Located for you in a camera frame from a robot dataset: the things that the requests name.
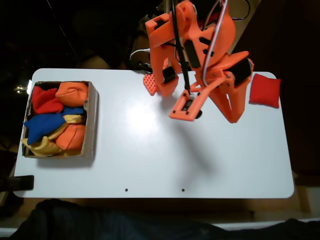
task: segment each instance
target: white cable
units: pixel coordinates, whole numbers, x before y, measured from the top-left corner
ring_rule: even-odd
[[[132,56],[135,55],[135,54],[138,53],[138,52],[150,53],[150,48],[135,50],[133,53],[131,53],[129,60],[131,60]]]
[[[204,22],[204,24],[203,24],[203,30],[206,28],[206,26],[207,26],[207,24],[208,24],[208,22],[209,22],[209,19],[210,19],[211,15],[212,15],[213,11],[215,10],[216,6],[218,5],[219,1],[220,1],[220,0],[216,0],[215,4],[213,4],[210,12],[209,12],[208,15],[206,16],[205,22]]]
[[[216,41],[217,41],[217,38],[218,38],[218,34],[219,34],[219,31],[220,31],[220,27],[221,27],[223,18],[224,18],[225,13],[226,13],[227,5],[228,5],[228,0],[224,0],[224,5],[222,6],[222,10],[221,10],[221,13],[219,15],[218,22],[214,27],[213,34],[212,34],[212,40],[210,42],[210,46],[208,48],[208,52],[207,52],[205,60],[204,60],[203,72],[202,72],[202,81],[203,81],[203,84],[205,86],[208,86],[206,77],[207,77],[207,70],[208,70],[208,65],[209,65],[209,62],[210,62],[211,52],[213,51],[213,49],[215,47],[215,44],[216,44]]]

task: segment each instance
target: cardboard box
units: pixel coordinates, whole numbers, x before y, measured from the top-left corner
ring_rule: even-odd
[[[60,159],[60,158],[74,158],[74,157],[93,157],[95,151],[95,139],[97,134],[97,121],[98,121],[98,104],[99,104],[99,93],[93,86],[90,81],[72,81],[75,83],[84,83],[88,86],[88,98],[84,101],[84,110],[86,111],[86,122],[85,122],[85,133],[84,140],[82,144],[81,154],[75,156],[47,156],[47,157],[39,157],[35,156],[23,143],[22,144],[22,155],[27,158],[51,158],[51,159]],[[49,90],[54,88],[59,88],[61,81],[38,81],[34,84],[34,86],[39,86],[43,90]],[[32,92],[30,98],[26,105],[26,111],[24,116],[24,122],[30,120],[35,116],[34,108],[32,106]],[[22,139],[28,137],[29,130],[23,125],[23,134]]]

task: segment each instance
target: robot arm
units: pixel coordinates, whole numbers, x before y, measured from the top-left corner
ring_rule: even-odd
[[[163,97],[175,91],[179,80],[177,74],[182,70],[173,47],[177,39],[175,33],[182,38],[190,67],[196,72],[196,82],[189,86],[187,79],[186,89],[169,115],[173,119],[193,121],[199,116],[207,97],[231,123],[236,123],[245,109],[247,85],[254,65],[247,58],[247,51],[227,53],[235,39],[236,27],[229,15],[228,0],[217,0],[216,4],[219,2],[221,13],[212,16],[217,22],[208,28],[200,29],[197,10],[189,0],[179,3],[175,12],[164,13],[145,24],[155,85]],[[166,59],[171,66],[163,70]]]

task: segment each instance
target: white table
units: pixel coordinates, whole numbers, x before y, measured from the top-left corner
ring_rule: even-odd
[[[272,73],[259,72],[269,78]],[[91,81],[99,92],[95,159],[36,159],[19,147],[25,198],[288,198],[294,192],[281,107],[248,104],[231,124],[208,98],[194,122],[168,117],[184,89],[150,96],[129,70],[39,69],[38,81]],[[195,81],[189,73],[190,82]]]

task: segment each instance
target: red cushion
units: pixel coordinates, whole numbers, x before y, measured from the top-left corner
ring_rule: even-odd
[[[279,108],[281,79],[272,79],[255,74],[252,80],[250,102]]]
[[[36,114],[60,113],[64,109],[64,104],[56,98],[57,88],[47,91],[35,86],[32,91],[32,106]]]

